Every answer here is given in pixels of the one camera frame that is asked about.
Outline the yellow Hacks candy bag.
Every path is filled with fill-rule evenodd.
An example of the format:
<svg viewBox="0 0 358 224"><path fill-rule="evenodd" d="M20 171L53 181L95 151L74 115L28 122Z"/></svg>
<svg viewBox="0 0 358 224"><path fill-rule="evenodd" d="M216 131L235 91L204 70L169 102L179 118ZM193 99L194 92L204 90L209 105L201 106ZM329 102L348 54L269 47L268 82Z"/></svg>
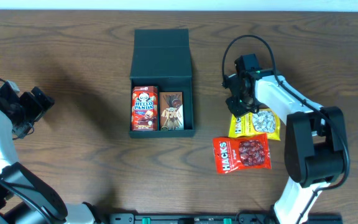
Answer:
<svg viewBox="0 0 358 224"><path fill-rule="evenodd" d="M228 137L239 138L266 134L268 139L279 141L280 124L280 118L270 108L239 117L232 115Z"/></svg>

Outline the red Hacks candy bag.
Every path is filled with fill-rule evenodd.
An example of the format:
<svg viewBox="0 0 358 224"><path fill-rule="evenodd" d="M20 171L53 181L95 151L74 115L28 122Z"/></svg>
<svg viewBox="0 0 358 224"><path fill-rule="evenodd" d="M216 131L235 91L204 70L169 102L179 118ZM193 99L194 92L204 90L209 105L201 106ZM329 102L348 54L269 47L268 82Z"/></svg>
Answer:
<svg viewBox="0 0 358 224"><path fill-rule="evenodd" d="M213 150L218 174L272 168L266 134L240 138L214 138Z"/></svg>

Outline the brown Pocky snack box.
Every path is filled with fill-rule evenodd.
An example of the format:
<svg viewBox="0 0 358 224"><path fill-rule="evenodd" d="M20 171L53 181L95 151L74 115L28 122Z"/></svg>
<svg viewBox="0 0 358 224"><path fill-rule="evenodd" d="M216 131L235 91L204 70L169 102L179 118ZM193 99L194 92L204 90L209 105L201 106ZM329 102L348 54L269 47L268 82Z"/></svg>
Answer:
<svg viewBox="0 0 358 224"><path fill-rule="evenodd" d="M184 130L182 92L160 92L160 129Z"/></svg>

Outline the black gift box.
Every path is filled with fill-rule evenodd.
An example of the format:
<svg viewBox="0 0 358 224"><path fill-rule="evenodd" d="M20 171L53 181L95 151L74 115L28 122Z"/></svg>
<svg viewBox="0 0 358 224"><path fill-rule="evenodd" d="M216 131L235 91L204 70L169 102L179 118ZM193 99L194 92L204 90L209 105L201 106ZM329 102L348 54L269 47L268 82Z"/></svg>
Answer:
<svg viewBox="0 0 358 224"><path fill-rule="evenodd" d="M129 131L134 139L188 138L195 135L193 69L188 29L137 29L130 73L131 88L156 86L183 94L184 129Z"/></svg>

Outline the red Hello Panda box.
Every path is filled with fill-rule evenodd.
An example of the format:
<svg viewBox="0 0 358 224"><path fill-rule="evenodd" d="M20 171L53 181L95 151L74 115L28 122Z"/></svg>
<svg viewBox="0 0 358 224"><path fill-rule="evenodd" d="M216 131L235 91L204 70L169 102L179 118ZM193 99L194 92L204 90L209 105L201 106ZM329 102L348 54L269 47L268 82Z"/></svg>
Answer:
<svg viewBox="0 0 358 224"><path fill-rule="evenodd" d="M135 86L132 90L131 128L133 131L156 131L158 88Z"/></svg>

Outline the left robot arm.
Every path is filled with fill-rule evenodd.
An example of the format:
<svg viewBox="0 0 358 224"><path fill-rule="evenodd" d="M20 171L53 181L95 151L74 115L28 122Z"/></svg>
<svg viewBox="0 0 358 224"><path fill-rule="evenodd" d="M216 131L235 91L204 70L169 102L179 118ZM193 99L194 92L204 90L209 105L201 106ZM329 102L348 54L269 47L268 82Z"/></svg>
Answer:
<svg viewBox="0 0 358 224"><path fill-rule="evenodd" d="M100 223L88 203L66 204L19 162L14 141L34 130L54 104L38 87L23 94L15 83L0 87L0 223Z"/></svg>

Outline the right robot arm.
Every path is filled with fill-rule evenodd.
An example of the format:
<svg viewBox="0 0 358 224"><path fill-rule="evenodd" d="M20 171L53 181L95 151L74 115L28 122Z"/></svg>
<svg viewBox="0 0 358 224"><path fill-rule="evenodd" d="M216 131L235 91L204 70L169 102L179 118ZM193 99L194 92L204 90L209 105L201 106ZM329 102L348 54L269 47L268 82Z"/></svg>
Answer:
<svg viewBox="0 0 358 224"><path fill-rule="evenodd" d="M323 107L268 70L238 70L223 76L232 96L233 115L269 107L286 126L284 161L288 182L265 223L311 223L308 213L319 195L342 186L350 168L344 116L338 107Z"/></svg>

